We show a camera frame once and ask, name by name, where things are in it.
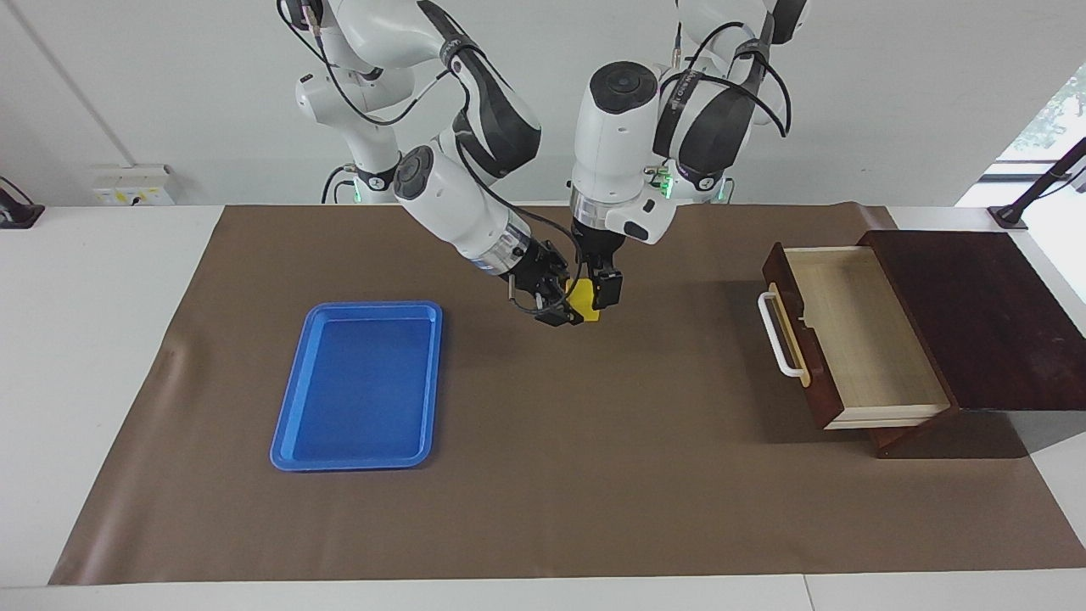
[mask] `yellow object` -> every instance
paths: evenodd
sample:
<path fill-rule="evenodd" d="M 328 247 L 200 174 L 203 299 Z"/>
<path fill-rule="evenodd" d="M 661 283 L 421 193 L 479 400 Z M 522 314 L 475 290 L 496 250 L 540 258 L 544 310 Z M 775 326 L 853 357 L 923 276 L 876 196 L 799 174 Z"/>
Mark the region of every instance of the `yellow object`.
<path fill-rule="evenodd" d="M 566 290 L 569 290 L 568 283 L 566 284 Z M 592 309 L 592 300 L 594 297 L 595 291 L 592 289 L 592 280 L 586 278 L 578 280 L 577 287 L 573 288 L 573 293 L 569 295 L 569 304 L 584 317 L 584 322 L 586 323 L 599 322 L 599 310 Z"/>

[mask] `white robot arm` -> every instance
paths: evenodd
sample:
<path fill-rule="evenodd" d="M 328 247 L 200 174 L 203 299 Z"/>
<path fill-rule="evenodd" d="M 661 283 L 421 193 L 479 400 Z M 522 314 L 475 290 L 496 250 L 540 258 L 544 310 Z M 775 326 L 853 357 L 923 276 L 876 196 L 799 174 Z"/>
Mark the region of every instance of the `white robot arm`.
<path fill-rule="evenodd" d="M 534 158 L 539 122 L 459 24 L 430 0 L 277 1 L 290 25 L 313 33 L 328 64 L 327 78 L 301 79 L 298 103 L 346 139 L 359 191 L 369 201 L 394 195 L 430 232 L 505 279 L 510 293 L 531 294 L 535 307 L 525 310 L 536 319 L 580 323 L 567 301 L 565 258 L 489 191 Z M 466 102 L 449 128 L 401 156 L 390 126 L 397 119 L 368 113 L 407 99 L 411 68 L 433 59 L 460 82 Z"/>
<path fill-rule="evenodd" d="M 720 199 L 750 124 L 791 128 L 759 97 L 770 47 L 792 39 L 807 0 L 682 0 L 680 20 L 699 44 L 683 69 L 633 62 L 599 68 L 581 103 L 570 207 L 594 289 L 593 307 L 618 302 L 622 273 L 614 254 L 627 237 L 656 243 L 678 200 Z"/>

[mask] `brown paper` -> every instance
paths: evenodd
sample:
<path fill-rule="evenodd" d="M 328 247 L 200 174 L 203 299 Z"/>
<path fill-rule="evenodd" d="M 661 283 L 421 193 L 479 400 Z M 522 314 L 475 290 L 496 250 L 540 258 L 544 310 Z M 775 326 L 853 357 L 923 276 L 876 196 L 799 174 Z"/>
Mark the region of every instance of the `brown paper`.
<path fill-rule="evenodd" d="M 773 242 L 892 226 L 855 204 L 684 208 L 619 252 L 603 322 L 555 330 L 397 207 L 228 207 L 51 583 L 1086 565 L 1030 460 L 876 460 L 776 371 L 755 308 Z M 411 298 L 445 311 L 430 458 L 278 472 L 306 313 Z"/>

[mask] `wooden cabinet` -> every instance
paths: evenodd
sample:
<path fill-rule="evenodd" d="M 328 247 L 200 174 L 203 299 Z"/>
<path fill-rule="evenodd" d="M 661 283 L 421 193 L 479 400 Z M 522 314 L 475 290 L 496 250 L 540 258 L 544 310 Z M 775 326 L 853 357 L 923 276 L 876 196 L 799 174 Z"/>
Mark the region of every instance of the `wooden cabinet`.
<path fill-rule="evenodd" d="M 1086 432 L 1086 340 L 1006 233 L 778 243 L 759 303 L 821 429 L 885 458 L 1014 458 Z"/>

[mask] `wall socket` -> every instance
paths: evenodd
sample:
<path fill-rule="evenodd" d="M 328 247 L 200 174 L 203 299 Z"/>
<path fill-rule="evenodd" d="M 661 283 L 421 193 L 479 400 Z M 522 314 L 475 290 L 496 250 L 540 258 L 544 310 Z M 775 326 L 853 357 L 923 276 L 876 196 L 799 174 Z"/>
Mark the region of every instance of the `wall socket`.
<path fill-rule="evenodd" d="M 174 205 L 176 184 L 165 165 L 94 166 L 91 184 L 102 205 Z"/>

